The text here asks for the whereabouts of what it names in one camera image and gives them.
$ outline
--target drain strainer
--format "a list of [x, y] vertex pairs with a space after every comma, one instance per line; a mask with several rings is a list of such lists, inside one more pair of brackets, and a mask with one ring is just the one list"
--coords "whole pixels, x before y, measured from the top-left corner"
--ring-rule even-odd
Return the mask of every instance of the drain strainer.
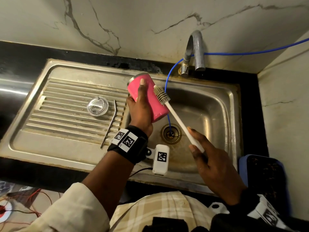
[[170, 132], [170, 127], [168, 124], [163, 126], [161, 129], [161, 138], [165, 143], [173, 145], [181, 140], [182, 133], [181, 129], [177, 125], [171, 124], [171, 126], [172, 132]]

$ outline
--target white wall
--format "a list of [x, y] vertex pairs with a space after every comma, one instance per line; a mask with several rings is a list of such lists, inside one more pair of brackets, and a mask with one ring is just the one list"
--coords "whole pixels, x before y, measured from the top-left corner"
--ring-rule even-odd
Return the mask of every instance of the white wall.
[[287, 49], [258, 77], [269, 155], [285, 166], [293, 215], [309, 220], [309, 42]]
[[[309, 0], [0, 0], [0, 40], [165, 62], [196, 29], [208, 52], [245, 52], [295, 42], [308, 22]], [[258, 73], [280, 53], [208, 67]]]

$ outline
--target metal tap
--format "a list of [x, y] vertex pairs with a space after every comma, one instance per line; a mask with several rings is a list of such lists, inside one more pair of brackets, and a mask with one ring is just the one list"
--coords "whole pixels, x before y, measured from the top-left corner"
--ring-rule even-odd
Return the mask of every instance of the metal tap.
[[203, 36], [199, 30], [195, 30], [189, 37], [186, 52], [180, 68], [180, 74], [182, 77], [188, 77], [189, 62], [192, 54], [194, 54], [195, 70], [205, 71]]

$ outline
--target white brush handle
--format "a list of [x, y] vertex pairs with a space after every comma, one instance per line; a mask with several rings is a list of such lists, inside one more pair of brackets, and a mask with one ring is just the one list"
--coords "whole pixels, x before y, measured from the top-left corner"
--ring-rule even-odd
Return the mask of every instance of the white brush handle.
[[194, 139], [194, 137], [192, 137], [192, 135], [189, 133], [187, 127], [184, 125], [184, 123], [180, 120], [179, 116], [177, 115], [177, 113], [174, 111], [174, 109], [171, 107], [171, 105], [169, 104], [169, 102], [165, 103], [166, 107], [170, 110], [170, 112], [173, 114], [173, 116], [175, 117], [176, 121], [178, 122], [178, 124], [180, 125], [180, 127], [183, 129], [183, 131], [186, 133], [187, 137], [189, 138], [191, 144], [195, 145], [200, 152], [204, 153], [205, 150], [203, 149], [203, 147], [201, 146], [201, 144]]

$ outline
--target pink tumbler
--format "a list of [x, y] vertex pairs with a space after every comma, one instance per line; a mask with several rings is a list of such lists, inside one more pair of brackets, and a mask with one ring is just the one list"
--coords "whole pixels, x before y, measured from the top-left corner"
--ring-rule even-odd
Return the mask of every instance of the pink tumbler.
[[133, 97], [134, 101], [137, 101], [138, 87], [142, 78], [144, 78], [145, 84], [147, 86], [147, 98], [151, 111], [151, 122], [154, 123], [162, 117], [166, 116], [169, 113], [169, 109], [159, 102], [157, 96], [153, 92], [155, 83], [153, 82], [150, 75], [146, 73], [138, 74], [130, 79], [128, 91]]

